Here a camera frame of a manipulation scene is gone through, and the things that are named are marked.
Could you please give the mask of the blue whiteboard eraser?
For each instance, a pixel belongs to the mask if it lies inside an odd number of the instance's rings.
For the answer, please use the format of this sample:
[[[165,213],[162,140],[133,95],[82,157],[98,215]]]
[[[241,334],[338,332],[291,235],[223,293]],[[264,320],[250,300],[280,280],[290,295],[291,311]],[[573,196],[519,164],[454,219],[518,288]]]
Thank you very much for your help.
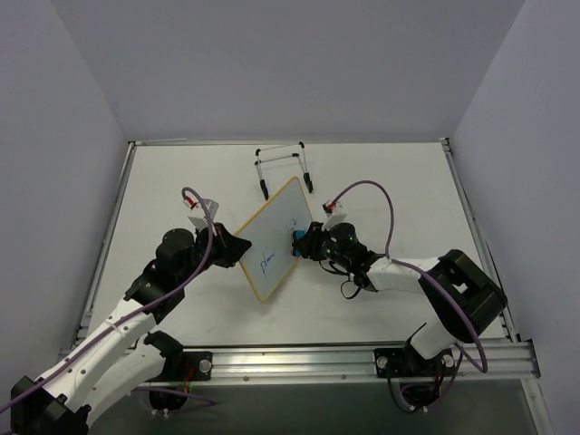
[[[292,233],[292,256],[303,257],[307,252],[305,236],[306,232],[304,230],[295,230]]]

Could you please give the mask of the yellow framed whiteboard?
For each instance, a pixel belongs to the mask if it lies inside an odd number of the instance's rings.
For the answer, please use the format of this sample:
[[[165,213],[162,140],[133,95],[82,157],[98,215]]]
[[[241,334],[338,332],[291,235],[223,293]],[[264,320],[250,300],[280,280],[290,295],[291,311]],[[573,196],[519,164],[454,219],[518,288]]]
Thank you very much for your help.
[[[305,192],[290,178],[237,232],[251,242],[239,264],[256,297],[264,303],[295,267],[292,235],[312,222]]]

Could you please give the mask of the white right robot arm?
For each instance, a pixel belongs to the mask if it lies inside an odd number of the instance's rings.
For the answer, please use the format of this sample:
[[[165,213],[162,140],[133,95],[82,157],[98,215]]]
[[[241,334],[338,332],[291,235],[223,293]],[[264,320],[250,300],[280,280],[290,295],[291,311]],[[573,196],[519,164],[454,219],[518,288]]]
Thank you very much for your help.
[[[440,257],[400,260],[379,254],[361,243],[354,225],[329,229],[314,222],[292,235],[292,254],[333,266],[358,292],[386,291],[424,295],[435,317],[403,345],[402,362],[416,374],[426,372],[450,347],[480,372],[488,371],[480,335],[508,305],[504,291],[463,251],[451,249]]]

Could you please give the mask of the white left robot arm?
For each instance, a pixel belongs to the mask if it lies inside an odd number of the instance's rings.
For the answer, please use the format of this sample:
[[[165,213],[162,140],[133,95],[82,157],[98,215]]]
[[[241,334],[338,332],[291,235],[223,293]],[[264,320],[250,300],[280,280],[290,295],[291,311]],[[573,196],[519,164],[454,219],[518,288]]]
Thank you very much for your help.
[[[154,258],[106,319],[61,362],[11,390],[3,406],[13,434],[86,434],[142,383],[176,378],[183,346],[159,330],[186,286],[211,266],[230,268],[251,248],[220,224],[167,232]]]

